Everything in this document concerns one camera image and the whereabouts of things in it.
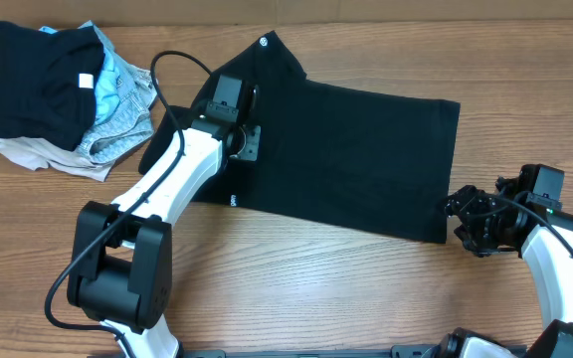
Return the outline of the black t-shirt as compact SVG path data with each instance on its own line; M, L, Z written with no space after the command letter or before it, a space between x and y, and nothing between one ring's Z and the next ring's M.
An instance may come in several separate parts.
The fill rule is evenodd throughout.
M310 81L275 33L222 66L256 85L255 162L229 162L199 202L441 244L460 105Z

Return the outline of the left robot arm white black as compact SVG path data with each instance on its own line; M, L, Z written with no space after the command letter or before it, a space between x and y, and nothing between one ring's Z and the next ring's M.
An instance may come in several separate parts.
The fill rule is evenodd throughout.
M77 218L64 281L68 302L111 333L125 357L180 357L164 317L172 290L172 231L199 189L229 160L255 161L261 129L248 123L260 89L219 75L211 93L173 118L168 147L109 204Z

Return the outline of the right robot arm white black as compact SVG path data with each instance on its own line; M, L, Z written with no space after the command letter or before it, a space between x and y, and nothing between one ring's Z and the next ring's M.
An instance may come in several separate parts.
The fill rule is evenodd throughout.
M500 177L496 191L466 185L444 205L460 225L455 234L479 258L517 253L527 264L541 310L543 331L522 351L458 328L427 350L428 357L573 357L573 215L560 201L564 173L526 164L515 178Z

